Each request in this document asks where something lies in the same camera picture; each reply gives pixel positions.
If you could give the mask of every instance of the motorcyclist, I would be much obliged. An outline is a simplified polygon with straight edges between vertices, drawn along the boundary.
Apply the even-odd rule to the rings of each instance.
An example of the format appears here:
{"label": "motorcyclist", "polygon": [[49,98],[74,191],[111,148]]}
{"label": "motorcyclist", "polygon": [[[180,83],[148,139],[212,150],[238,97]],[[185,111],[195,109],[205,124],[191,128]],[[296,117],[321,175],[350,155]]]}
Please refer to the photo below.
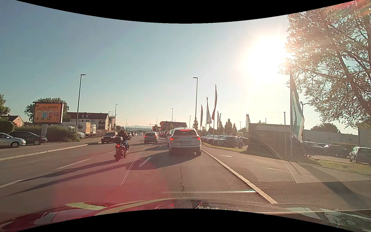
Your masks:
{"label": "motorcyclist", "polygon": [[117,134],[117,136],[122,137],[122,141],[123,141],[122,143],[127,148],[127,152],[128,152],[128,149],[130,148],[130,144],[128,144],[127,140],[131,140],[131,139],[126,133],[125,127],[122,126],[120,128],[120,132]]}

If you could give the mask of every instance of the flag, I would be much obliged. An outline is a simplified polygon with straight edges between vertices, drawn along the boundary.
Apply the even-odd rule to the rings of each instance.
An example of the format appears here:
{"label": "flag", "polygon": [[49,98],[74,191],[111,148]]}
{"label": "flag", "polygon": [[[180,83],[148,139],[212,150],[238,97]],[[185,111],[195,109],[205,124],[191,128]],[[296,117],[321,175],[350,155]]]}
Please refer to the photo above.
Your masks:
{"label": "flag", "polygon": [[216,107],[217,107],[217,86],[216,86],[216,98],[214,99],[214,109],[213,109],[213,115],[211,118],[214,120],[214,116],[216,115]]}
{"label": "flag", "polygon": [[298,93],[296,89],[296,84],[294,83],[293,76],[290,72],[290,110],[291,110],[291,132],[296,137],[299,142],[303,142],[301,137],[303,133],[304,126],[304,116],[301,110],[300,102],[298,100]]}
{"label": "flag", "polygon": [[249,131],[250,116],[246,114],[246,132]]}
{"label": "flag", "polygon": [[220,127],[220,114],[219,111],[217,111],[217,128]]}
{"label": "flag", "polygon": [[211,124],[211,116],[210,116],[210,111],[209,111],[209,98],[207,97],[207,124]]}
{"label": "flag", "polygon": [[201,105],[201,118],[200,118],[200,126],[203,124],[203,105]]}

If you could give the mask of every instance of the car hood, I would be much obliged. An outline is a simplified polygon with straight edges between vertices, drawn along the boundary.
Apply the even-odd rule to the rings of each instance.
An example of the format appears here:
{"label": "car hood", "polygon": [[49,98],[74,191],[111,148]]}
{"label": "car hood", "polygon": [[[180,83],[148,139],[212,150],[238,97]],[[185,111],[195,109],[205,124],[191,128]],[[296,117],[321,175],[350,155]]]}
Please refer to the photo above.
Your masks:
{"label": "car hood", "polygon": [[170,208],[220,209],[256,212],[311,221],[351,231],[371,231],[371,216],[359,213],[358,211],[334,211],[312,206],[295,207],[295,205],[289,204],[271,206],[270,204],[264,203],[222,201],[211,200],[208,198],[163,198],[125,203],[67,203],[1,222],[0,232],[17,232],[45,224],[103,214]]}

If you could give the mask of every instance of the scooter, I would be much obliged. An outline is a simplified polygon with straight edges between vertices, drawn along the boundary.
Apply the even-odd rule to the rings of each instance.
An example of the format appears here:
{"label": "scooter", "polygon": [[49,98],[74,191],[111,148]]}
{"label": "scooter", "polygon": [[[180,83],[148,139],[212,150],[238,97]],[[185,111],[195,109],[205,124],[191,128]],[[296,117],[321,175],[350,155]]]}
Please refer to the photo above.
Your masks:
{"label": "scooter", "polygon": [[123,158],[127,157],[127,150],[123,144],[123,138],[122,137],[115,137],[116,142],[116,154],[114,155],[114,158],[116,161],[120,161]]}

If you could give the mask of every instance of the orange billboard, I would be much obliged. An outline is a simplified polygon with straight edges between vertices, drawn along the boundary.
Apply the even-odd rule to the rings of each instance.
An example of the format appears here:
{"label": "orange billboard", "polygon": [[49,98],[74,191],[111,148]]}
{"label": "orange billboard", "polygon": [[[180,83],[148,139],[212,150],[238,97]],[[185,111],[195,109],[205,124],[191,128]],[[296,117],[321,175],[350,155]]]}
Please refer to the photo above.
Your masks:
{"label": "orange billboard", "polygon": [[64,103],[36,102],[34,106],[35,124],[61,124]]}

